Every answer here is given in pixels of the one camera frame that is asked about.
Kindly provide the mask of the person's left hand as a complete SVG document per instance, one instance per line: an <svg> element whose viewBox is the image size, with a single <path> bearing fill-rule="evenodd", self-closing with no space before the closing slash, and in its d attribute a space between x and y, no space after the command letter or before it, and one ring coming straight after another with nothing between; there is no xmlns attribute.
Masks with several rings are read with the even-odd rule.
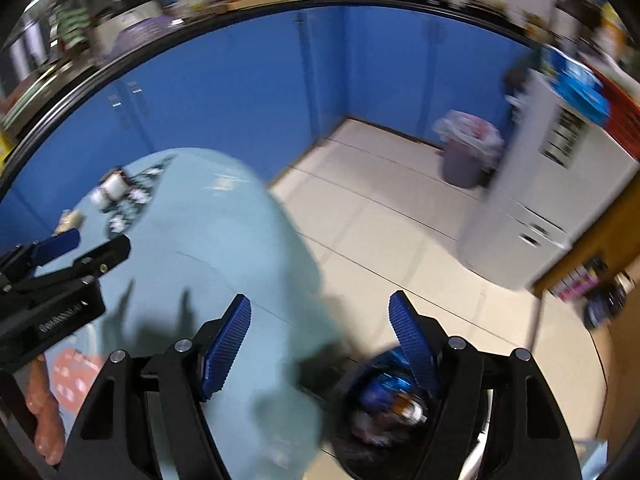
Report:
<svg viewBox="0 0 640 480"><path fill-rule="evenodd" d="M65 432L58 401L50 390L49 374L44 356L38 356L30 366L26 405L36 416L34 445L47 464L56 466L65 448Z"/></svg>

